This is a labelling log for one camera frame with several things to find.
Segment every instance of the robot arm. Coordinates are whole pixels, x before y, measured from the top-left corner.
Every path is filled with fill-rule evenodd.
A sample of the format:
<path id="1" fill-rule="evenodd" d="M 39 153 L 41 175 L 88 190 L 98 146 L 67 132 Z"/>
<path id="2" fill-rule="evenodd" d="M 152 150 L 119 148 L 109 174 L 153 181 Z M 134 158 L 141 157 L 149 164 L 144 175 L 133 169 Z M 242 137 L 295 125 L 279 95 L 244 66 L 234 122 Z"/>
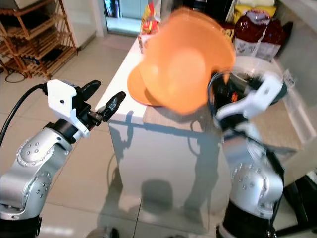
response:
<path id="1" fill-rule="evenodd" d="M 273 237 L 272 220 L 283 180 L 272 162 L 278 159 L 261 145 L 261 136 L 248 119 L 265 111 L 285 86 L 272 73 L 264 74 L 256 89 L 239 91 L 231 83 L 213 86 L 214 120 L 223 130 L 222 147 L 232 178 L 230 202 L 217 237 Z"/>
<path id="2" fill-rule="evenodd" d="M 34 238 L 39 233 L 40 212 L 58 169 L 72 144 L 108 121 L 125 98 L 119 92 L 98 112 L 85 101 L 100 86 L 92 81 L 80 88 L 59 80 L 47 83 L 49 107 L 60 118 L 47 124 L 18 149 L 12 167 L 0 178 L 0 238 Z"/>

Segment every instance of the orange bowl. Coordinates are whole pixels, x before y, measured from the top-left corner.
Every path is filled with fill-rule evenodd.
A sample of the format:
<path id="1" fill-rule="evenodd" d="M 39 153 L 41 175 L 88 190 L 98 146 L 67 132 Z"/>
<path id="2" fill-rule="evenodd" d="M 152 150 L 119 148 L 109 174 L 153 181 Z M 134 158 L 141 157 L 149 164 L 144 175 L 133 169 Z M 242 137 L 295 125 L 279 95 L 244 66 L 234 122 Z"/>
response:
<path id="1" fill-rule="evenodd" d="M 231 70 L 235 61 L 232 43 L 221 28 L 198 14 L 172 14 L 148 42 L 139 64 L 149 93 L 180 114 L 205 104 L 212 72 Z"/>
<path id="2" fill-rule="evenodd" d="M 161 106 L 146 89 L 141 77 L 139 66 L 136 66 L 130 73 L 127 82 L 128 90 L 131 97 L 139 103 L 150 106 Z"/>

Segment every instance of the black stand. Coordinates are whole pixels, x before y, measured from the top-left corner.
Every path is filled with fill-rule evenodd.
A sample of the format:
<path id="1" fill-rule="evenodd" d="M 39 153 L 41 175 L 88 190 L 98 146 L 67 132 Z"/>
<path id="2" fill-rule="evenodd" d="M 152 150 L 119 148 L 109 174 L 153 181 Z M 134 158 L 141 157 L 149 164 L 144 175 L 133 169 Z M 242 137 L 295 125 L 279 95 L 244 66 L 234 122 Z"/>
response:
<path id="1" fill-rule="evenodd" d="M 317 229 L 317 186 L 304 176 L 287 186 L 284 196 L 293 207 L 298 224 L 276 231 L 278 237 Z"/>

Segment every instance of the packaged food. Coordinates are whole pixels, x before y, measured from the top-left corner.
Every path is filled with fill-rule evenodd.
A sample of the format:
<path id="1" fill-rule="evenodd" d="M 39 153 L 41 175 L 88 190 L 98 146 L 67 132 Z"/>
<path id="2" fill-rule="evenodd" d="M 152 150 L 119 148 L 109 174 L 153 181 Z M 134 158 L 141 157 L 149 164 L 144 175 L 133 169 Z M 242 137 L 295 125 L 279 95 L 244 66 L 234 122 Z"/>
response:
<path id="1" fill-rule="evenodd" d="M 247 12 L 235 26 L 234 46 L 238 56 L 256 56 L 271 61 L 287 34 L 279 20 Z"/>
<path id="2" fill-rule="evenodd" d="M 238 0 L 237 4 L 248 6 L 274 6 L 275 0 Z"/>
<path id="3" fill-rule="evenodd" d="M 144 10 L 141 30 L 138 36 L 141 52 L 146 48 L 147 40 L 159 31 L 160 17 L 156 14 L 153 2 L 148 4 Z"/>
<path id="4" fill-rule="evenodd" d="M 224 34 L 230 39 L 230 41 L 233 41 L 235 26 L 230 23 L 223 23 L 221 26 L 223 27 Z"/>
<path id="5" fill-rule="evenodd" d="M 273 6 L 257 6 L 251 7 L 248 5 L 236 5 L 234 7 L 233 23 L 236 24 L 241 16 L 247 12 L 255 12 L 262 14 L 264 17 L 272 18 L 276 12 L 276 7 Z"/>

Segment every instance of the electrical cable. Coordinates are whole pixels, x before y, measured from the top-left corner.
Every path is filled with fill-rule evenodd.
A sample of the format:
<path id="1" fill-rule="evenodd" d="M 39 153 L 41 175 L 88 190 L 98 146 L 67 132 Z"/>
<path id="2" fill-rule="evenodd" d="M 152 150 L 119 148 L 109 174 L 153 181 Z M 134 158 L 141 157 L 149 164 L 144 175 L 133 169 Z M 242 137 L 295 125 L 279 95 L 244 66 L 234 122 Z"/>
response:
<path id="1" fill-rule="evenodd" d="M 38 84 L 38 85 L 35 85 L 34 87 L 30 88 L 20 99 L 19 101 L 15 104 L 15 106 L 13 107 L 12 111 L 10 112 L 9 116 L 7 117 L 4 125 L 3 125 L 3 128 L 1 130 L 1 133 L 0 133 L 0 148 L 1 148 L 1 145 L 2 145 L 2 142 L 3 142 L 3 139 L 4 139 L 4 135 L 6 133 L 6 130 L 8 129 L 9 127 L 9 124 L 12 120 L 12 118 L 14 117 L 16 111 L 19 109 L 19 107 L 21 106 L 21 104 L 24 102 L 24 100 L 31 94 L 33 93 L 35 90 L 37 89 L 42 89 L 44 92 L 47 90 L 46 88 L 46 84 Z"/>
<path id="2" fill-rule="evenodd" d="M 9 78 L 12 74 L 14 74 L 14 73 L 21 74 L 21 75 L 23 76 L 23 79 L 18 80 L 18 81 L 9 81 L 8 78 Z M 21 73 L 21 72 L 19 72 L 19 71 L 16 71 L 16 70 L 11 70 L 10 73 L 5 77 L 4 80 L 5 80 L 6 82 L 8 82 L 8 83 L 19 83 L 19 82 L 24 81 L 25 79 L 26 79 L 26 76 L 25 76 L 23 73 Z"/>

